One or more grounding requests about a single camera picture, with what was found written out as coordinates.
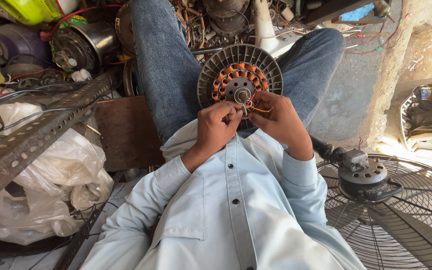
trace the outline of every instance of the fan guard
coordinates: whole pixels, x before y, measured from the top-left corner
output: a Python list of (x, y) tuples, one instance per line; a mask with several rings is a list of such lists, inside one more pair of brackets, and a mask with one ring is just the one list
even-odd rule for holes
[[(198, 101), (207, 108), (219, 101), (234, 101), (238, 91), (252, 96), (256, 91), (283, 92), (283, 75), (274, 58), (259, 47), (236, 44), (211, 56), (198, 79)], [(243, 115), (238, 130), (254, 128)]]
[(323, 161), (317, 168), (328, 186), (327, 225), (339, 230), (368, 269), (432, 270), (432, 167), (395, 156), (368, 156), (379, 159), (392, 181), (405, 189), (383, 202), (351, 200), (339, 188), (337, 167)]

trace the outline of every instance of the hand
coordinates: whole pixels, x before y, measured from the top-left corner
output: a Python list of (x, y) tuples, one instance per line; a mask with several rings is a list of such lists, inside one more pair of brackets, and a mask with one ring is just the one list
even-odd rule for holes
[(253, 100), (258, 101), (258, 109), (267, 111), (273, 108), (270, 112), (251, 112), (248, 116), (253, 124), (276, 141), (286, 144), (289, 155), (295, 159), (308, 161), (313, 158), (311, 138), (288, 97), (260, 91)]
[(198, 139), (181, 161), (190, 173), (221, 150), (236, 134), (243, 111), (233, 101), (217, 102), (198, 113)]

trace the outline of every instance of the man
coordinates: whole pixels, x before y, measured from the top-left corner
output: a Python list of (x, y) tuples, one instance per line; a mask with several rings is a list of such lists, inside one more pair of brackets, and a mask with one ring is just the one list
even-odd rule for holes
[(298, 40), (279, 60), (283, 96), (257, 93), (259, 106), (274, 109), (249, 114), (259, 129), (236, 134), (241, 105), (200, 110), (201, 67), (171, 4), (133, 0), (131, 9), (166, 163), (107, 219), (81, 269), (365, 269), (326, 226), (327, 185), (305, 129), (342, 57), (342, 34), (321, 29)]

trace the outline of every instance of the leg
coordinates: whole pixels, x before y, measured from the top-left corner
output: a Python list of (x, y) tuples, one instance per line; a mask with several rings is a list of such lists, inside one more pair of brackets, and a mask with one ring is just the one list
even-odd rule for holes
[(283, 95), (290, 98), (304, 126), (316, 113), (345, 49), (343, 35), (324, 28), (300, 38), (277, 62)]
[(132, 0), (131, 20), (146, 102), (164, 144), (197, 118), (201, 67), (169, 1)]

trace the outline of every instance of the shirt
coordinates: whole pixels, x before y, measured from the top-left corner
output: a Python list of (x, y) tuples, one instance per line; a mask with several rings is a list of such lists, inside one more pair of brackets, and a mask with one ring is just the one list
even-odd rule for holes
[(296, 160), (258, 130), (191, 174), (181, 155), (196, 138), (194, 120), (161, 147), (166, 163), (107, 219), (81, 270), (365, 269), (326, 225), (314, 157)]

